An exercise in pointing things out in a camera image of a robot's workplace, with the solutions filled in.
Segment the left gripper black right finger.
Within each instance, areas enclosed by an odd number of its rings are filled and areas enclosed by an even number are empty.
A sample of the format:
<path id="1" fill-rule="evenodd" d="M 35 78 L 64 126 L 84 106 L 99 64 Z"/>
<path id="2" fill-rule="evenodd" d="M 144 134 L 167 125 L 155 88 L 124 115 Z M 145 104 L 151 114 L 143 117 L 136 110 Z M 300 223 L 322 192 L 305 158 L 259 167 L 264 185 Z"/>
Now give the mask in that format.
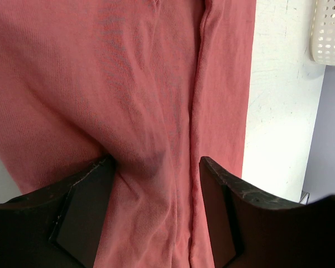
<path id="1" fill-rule="evenodd" d="M 199 163 L 215 267 L 335 267 L 335 195 L 292 202 Z"/>

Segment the pink t-shirt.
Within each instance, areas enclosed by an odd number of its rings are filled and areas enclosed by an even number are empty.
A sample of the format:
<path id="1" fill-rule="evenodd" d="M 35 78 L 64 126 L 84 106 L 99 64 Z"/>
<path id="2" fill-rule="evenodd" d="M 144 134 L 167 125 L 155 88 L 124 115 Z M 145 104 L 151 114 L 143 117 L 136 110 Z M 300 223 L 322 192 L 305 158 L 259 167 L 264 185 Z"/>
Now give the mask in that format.
<path id="1" fill-rule="evenodd" d="M 255 1 L 0 1 L 0 159 L 23 193 L 118 164 L 95 267 L 213 267 L 199 177 L 242 173 Z"/>

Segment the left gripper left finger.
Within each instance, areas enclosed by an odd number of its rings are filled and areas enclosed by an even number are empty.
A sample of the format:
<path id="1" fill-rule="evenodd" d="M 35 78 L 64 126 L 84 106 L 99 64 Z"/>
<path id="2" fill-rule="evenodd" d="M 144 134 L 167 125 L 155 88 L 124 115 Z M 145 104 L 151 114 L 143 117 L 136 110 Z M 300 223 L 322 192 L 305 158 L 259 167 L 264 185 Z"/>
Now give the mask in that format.
<path id="1" fill-rule="evenodd" d="M 0 267 L 93 267 L 115 171 L 106 156 L 0 203 Z"/>

